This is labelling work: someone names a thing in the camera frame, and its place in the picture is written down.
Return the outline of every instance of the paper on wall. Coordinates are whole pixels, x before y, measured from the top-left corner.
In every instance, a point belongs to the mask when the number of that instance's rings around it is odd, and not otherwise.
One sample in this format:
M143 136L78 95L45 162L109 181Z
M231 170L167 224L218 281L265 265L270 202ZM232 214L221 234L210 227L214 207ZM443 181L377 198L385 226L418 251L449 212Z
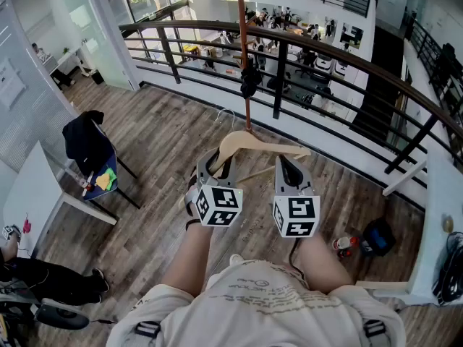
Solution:
M11 109L13 102L25 88L26 86L9 63L9 59L5 58L0 63L0 102L8 110Z

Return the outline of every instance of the black jacket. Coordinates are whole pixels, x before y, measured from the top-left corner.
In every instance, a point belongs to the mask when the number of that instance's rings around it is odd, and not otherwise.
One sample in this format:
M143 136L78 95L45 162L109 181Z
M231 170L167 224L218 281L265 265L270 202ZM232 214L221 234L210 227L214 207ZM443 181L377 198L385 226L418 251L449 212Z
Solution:
M84 112L63 128L66 154L74 159L84 176L99 172L114 150L106 135L96 128L103 123L104 113Z

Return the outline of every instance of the black pants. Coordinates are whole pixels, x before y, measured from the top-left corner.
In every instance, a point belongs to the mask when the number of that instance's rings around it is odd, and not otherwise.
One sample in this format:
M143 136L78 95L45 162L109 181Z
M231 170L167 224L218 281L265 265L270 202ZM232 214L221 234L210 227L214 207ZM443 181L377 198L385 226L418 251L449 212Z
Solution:
M69 77L67 74L64 74L59 69L56 69L51 76L56 78L59 84L65 84L66 86L71 86L72 78Z
M106 288L104 280L97 275L83 276L67 267L35 259L13 261L14 276L32 287L30 290L39 301L50 298L74 306L97 303Z

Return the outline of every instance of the copper pole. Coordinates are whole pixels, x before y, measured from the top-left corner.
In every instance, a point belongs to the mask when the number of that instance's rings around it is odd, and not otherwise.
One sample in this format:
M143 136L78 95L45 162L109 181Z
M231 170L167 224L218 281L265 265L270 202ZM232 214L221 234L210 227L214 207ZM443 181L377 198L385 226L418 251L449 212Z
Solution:
M245 15L245 0L238 0L238 16L239 16L239 34L241 35L241 56L242 67L247 68L247 26ZM250 100L246 98L246 131L251 132L251 108Z

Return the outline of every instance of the wooden floor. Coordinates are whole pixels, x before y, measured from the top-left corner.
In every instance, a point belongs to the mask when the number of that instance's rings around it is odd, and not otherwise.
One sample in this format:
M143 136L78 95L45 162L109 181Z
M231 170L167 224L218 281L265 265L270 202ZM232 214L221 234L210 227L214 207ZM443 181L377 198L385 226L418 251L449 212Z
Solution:
M132 93L97 86L80 75L76 79L77 84L64 94L80 111L98 109L105 113L103 129L121 159L139 176L135 181L121 169L119 186L142 208L137 210L116 193L106 195L99 202L120 217L110 226L63 207L38 258L81 273L101 268L111 290L102 304L86 306L85 310L92 319L117 320L157 284L169 265L187 219L185 212L177 210L176 202L185 191L195 161L217 147L232 130L233 117L221 115L216 121L216 109L154 87ZM243 121L235 120L234 128L243 129ZM259 127L254 130L265 141L289 142ZM269 167L274 158L270 153L240 153L238 174L246 176ZM386 199L379 186L316 153L303 163L322 197L321 231L327 241L345 233L357 234L383 214L393 228L397 244L385 257L366 259L357 251L342 260L354 279L407 280L420 243L423 213L393 195ZM72 181L63 179L62 184L70 194L80 194ZM273 174L249 181L243 189L244 220L228 230L216 229L208 275L224 269L233 253L245 259L287 261L293 241L279 236L271 217ZM394 300L388 304L397 305ZM410 307L401 316L408 346L449 346L463 325L460 307ZM29 346L104 346L110 329L93 323L84 330L68 332L40 325L29 334Z

